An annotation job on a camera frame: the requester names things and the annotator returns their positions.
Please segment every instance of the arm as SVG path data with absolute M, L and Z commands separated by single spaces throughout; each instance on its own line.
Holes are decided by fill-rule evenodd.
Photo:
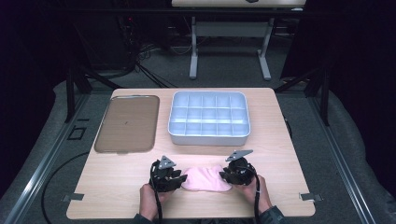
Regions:
M 260 181 L 260 199 L 259 199 L 259 212 L 260 221 L 262 224 L 287 224 L 287 220 L 284 218 L 282 212 L 271 204 L 270 196 L 268 194 L 268 189 L 265 184 L 264 177 L 258 175 Z M 250 204 L 254 204 L 254 199 L 256 195 L 256 178 L 253 177 L 251 183 L 248 186 L 244 185 L 234 185 Z
M 165 203 L 172 195 L 173 191 L 159 192 L 158 198 L 160 203 Z M 140 207 L 139 214 L 136 214 L 132 223 L 146 224 L 152 223 L 158 215 L 157 202 L 155 200 L 154 190 L 149 184 L 145 184 L 140 188 Z

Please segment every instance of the table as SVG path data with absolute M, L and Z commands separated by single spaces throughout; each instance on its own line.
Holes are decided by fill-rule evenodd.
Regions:
M 300 163 L 284 122 L 275 93 L 267 88 L 216 88 L 206 91 L 241 91 L 247 97 L 251 134 L 242 147 L 177 146 L 171 141 L 167 123 L 173 94 L 184 89 L 119 89 L 117 95 L 157 95 L 159 117 L 154 148 L 145 153 L 98 153 L 92 147 L 75 193 L 67 209 L 71 219 L 132 218 L 138 212 L 139 189 L 149 181 L 149 168 L 166 155 L 178 170 L 192 166 L 225 167 L 225 159 L 235 150 L 253 149 L 245 158 L 266 178 L 272 203 L 287 217 L 307 217 L 315 213 Z M 235 189 L 227 192 L 178 189 L 163 206 L 164 218 L 254 217 L 253 208 Z
M 249 3 L 245 0 L 173 0 L 172 7 L 264 7 L 264 8 L 294 8 L 303 7 L 305 0 L 258 0 Z M 265 59 L 268 43 L 273 32 L 274 19 L 268 22 L 235 22 L 235 21 L 196 21 L 191 18 L 191 65 L 190 78 L 196 79 L 198 67 L 197 36 L 240 36 L 263 37 L 262 48 L 257 50 L 262 76 L 271 80 L 270 70 Z

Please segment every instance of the white plastic bin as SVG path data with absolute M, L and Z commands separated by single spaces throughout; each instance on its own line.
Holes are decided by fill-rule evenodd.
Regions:
M 238 91 L 178 91 L 168 132 L 177 145 L 242 146 L 250 134 L 246 97 Z

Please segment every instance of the sleeve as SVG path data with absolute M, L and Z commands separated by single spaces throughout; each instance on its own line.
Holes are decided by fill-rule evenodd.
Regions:
M 282 212 L 276 207 L 268 209 L 260 215 L 261 224 L 288 224 Z
M 146 219 L 145 217 L 140 216 L 140 214 L 136 214 L 132 220 L 132 224 L 153 224 L 153 222 Z

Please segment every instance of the person's hand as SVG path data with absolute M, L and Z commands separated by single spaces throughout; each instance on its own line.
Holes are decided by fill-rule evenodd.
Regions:
M 259 199 L 259 212 L 260 214 L 268 210 L 272 207 L 270 196 L 268 195 L 267 185 L 265 184 L 264 177 L 258 175 L 260 181 L 260 199 Z M 247 201 L 254 205 L 255 197 L 256 197 L 256 177 L 253 176 L 251 183 L 248 186 L 245 185 L 233 185 L 236 189 L 238 189 L 242 194 L 245 195 Z
M 172 195 L 173 191 L 159 192 L 158 198 L 161 203 L 165 203 Z M 140 207 L 139 214 L 152 221 L 158 214 L 157 201 L 155 200 L 154 190 L 150 184 L 145 184 L 140 188 Z

